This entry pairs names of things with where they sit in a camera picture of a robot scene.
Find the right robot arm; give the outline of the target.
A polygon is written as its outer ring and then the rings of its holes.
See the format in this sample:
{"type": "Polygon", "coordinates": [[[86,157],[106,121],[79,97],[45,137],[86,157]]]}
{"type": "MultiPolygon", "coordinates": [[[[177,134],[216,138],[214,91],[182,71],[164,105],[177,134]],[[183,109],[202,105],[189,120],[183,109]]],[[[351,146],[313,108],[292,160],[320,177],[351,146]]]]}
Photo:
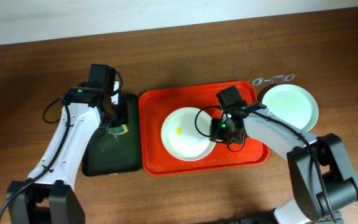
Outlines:
{"type": "Polygon", "coordinates": [[[210,140],[226,146],[258,140],[281,155],[290,172],[293,198],[241,223],[343,223],[340,209],[358,201],[358,176],[339,136],[304,132],[262,103],[248,104],[235,86],[216,97],[221,117],[211,121],[210,140]]]}

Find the green and yellow sponge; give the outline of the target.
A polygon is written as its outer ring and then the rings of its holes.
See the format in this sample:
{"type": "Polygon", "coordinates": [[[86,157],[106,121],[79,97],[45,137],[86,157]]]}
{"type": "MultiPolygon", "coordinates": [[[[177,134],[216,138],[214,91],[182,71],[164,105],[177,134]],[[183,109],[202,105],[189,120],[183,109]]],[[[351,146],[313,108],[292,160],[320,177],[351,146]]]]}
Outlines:
{"type": "Polygon", "coordinates": [[[129,131],[129,129],[126,124],[116,126],[116,127],[110,127],[108,129],[108,133],[113,134],[113,135],[122,135],[122,134],[127,133],[128,131],[129,131]]]}

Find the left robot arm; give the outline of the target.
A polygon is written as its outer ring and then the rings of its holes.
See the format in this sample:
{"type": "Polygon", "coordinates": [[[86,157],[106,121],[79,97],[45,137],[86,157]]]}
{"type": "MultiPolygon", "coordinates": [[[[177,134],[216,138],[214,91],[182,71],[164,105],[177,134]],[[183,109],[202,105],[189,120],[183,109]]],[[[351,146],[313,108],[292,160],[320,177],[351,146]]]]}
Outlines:
{"type": "Polygon", "coordinates": [[[0,209],[12,223],[85,223],[75,195],[75,180],[89,141],[96,130],[124,124],[118,104],[121,74],[109,65],[92,64],[88,81],[59,97],[62,115],[47,150],[25,181],[11,182],[0,209]]]}

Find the white plate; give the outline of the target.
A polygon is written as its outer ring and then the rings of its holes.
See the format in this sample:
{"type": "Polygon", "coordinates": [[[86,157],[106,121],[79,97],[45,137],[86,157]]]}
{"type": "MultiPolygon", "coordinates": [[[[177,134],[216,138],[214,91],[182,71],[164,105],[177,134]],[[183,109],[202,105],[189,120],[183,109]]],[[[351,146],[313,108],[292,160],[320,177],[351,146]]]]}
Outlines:
{"type": "Polygon", "coordinates": [[[161,128],[164,148],[182,161],[197,161],[206,157],[216,145],[209,140],[210,123],[210,115],[199,108],[184,107],[173,111],[161,128]],[[176,135],[177,127],[181,127],[181,135],[176,135]]]}

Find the light green plate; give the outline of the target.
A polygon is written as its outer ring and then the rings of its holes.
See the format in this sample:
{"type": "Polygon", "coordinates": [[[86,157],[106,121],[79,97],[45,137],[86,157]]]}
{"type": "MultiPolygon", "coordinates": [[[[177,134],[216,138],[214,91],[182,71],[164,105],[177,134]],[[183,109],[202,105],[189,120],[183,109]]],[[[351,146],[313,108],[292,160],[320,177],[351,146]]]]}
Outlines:
{"type": "Polygon", "coordinates": [[[315,98],[300,86],[269,85],[260,91],[257,99],[275,116],[302,131],[310,131],[317,123],[318,104],[315,98]]]}

